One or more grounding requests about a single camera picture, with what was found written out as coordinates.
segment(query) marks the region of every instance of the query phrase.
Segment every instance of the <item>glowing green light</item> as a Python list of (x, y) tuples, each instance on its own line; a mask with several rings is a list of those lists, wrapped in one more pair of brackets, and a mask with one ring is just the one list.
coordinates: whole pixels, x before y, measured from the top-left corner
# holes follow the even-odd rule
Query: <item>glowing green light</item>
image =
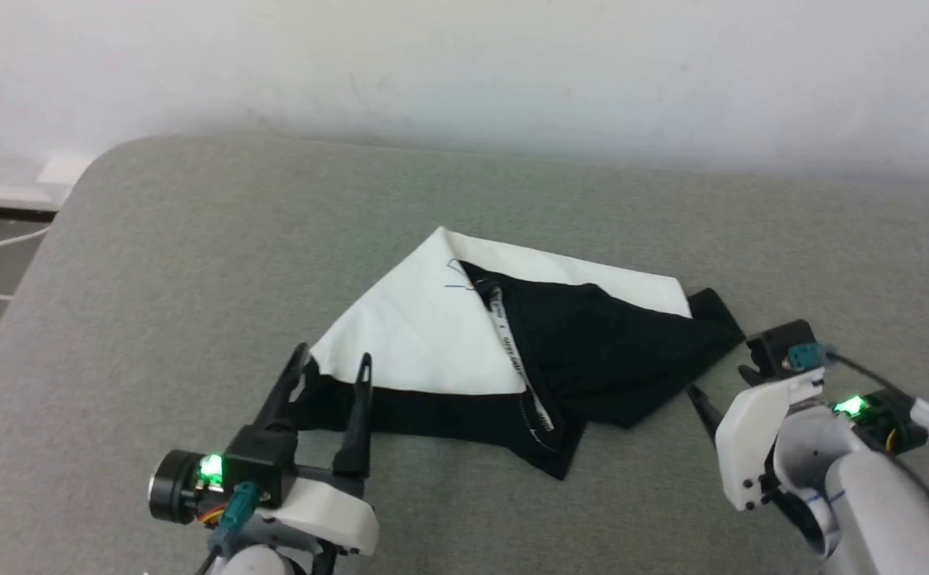
[(223, 456), (216, 454), (205, 455), (198, 466), (201, 480), (212, 485), (223, 485)]
[(865, 400), (863, 400), (861, 397), (856, 395), (855, 397), (852, 397), (848, 401), (837, 403), (836, 405), (834, 405), (833, 410), (843, 411), (845, 414), (848, 414), (848, 415), (858, 415), (858, 412), (861, 411), (862, 408), (864, 407), (865, 407)]

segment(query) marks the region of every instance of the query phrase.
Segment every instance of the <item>black and white garment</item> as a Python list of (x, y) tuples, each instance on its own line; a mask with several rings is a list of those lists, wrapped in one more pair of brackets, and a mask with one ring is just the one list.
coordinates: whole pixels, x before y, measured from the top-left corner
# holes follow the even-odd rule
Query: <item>black and white garment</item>
[(369, 352), (376, 432), (501, 445), (563, 479), (586, 422), (635, 425), (743, 336), (713, 291), (439, 228), (312, 348), (290, 415), (342, 430)]

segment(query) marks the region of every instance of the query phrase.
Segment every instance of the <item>white wall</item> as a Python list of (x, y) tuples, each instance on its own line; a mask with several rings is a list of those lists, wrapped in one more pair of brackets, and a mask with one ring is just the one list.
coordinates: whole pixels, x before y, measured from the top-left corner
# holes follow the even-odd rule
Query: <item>white wall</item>
[(0, 0), (0, 189), (165, 132), (929, 181), (929, 0)]

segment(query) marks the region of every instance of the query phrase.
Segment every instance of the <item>gray fabric tablecloth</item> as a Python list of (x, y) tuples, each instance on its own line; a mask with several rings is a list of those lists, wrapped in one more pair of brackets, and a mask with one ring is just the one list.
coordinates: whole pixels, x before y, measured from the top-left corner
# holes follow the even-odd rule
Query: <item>gray fabric tablecloth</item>
[[(0, 573), (186, 573), (151, 519), (172, 447), (224, 447), (314, 341), (438, 225), (716, 288), (746, 331), (797, 317), (929, 399), (929, 188), (650, 172), (260, 138), (155, 138), (74, 189), (0, 327)], [(739, 350), (701, 380), (722, 406)], [(827, 394), (873, 389), (847, 371)], [(324, 465), (333, 434), (303, 433)], [(929, 481), (929, 445), (907, 456)], [(340, 572), (814, 573), (736, 513), (683, 397), (591, 426), (563, 482), (483, 445), (378, 436), (375, 557)]]

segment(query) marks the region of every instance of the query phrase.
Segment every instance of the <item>white fabric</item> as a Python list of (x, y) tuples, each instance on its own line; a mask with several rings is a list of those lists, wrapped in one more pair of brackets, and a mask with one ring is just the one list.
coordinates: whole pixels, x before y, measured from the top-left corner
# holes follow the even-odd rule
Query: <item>white fabric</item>
[(598, 284), (614, 298), (690, 317), (673, 277), (632, 272), (439, 227), (347, 309), (312, 355), (323, 374), (354, 381), (365, 352), (380, 388), (461, 395), (520, 393), (525, 383), (459, 261), (520, 280)]

